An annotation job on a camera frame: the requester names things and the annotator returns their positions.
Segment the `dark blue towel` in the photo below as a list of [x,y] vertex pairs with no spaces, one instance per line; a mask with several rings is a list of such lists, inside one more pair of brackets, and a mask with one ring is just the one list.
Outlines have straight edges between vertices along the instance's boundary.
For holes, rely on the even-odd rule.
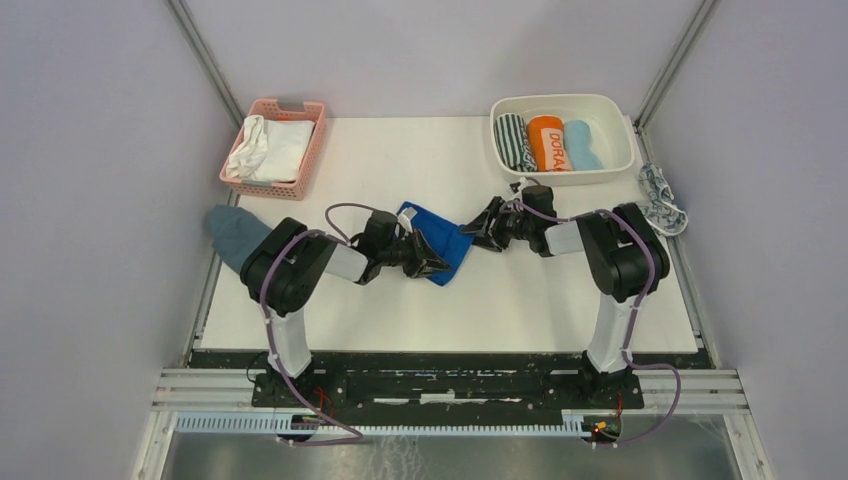
[[432,283],[445,287],[455,277],[470,251],[474,237],[461,232],[455,224],[420,205],[406,201],[399,207],[398,214],[406,216],[414,229],[420,230],[430,247],[449,264],[446,272],[432,274]]

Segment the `light blue towel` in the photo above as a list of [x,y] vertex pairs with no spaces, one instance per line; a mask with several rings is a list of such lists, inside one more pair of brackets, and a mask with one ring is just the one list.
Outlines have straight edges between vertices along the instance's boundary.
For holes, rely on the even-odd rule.
[[602,170],[603,164],[592,151],[590,126],[583,120],[570,120],[564,124],[565,147],[575,171]]

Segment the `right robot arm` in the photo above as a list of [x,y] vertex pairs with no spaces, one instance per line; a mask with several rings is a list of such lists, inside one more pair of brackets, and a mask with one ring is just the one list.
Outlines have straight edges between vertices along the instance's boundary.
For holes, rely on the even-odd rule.
[[460,231],[490,251],[520,240],[543,258],[585,255],[600,303],[592,339],[582,353],[584,375],[577,392],[591,408],[612,401],[618,393],[613,376],[633,368],[630,344],[638,309],[670,271],[668,254],[640,208],[624,203],[611,211],[561,218],[553,189],[531,185],[510,200],[493,197]]

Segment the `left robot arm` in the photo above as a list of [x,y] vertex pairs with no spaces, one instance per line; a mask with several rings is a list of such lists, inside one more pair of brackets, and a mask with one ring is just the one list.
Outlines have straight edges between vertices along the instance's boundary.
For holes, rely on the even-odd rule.
[[366,285],[385,267],[409,278],[447,272],[450,265],[409,221],[388,211],[370,215],[349,246],[287,217],[257,246],[240,270],[240,280],[261,309],[269,338],[268,363],[281,375],[278,396],[293,407],[313,397],[312,362],[305,305],[326,273]]

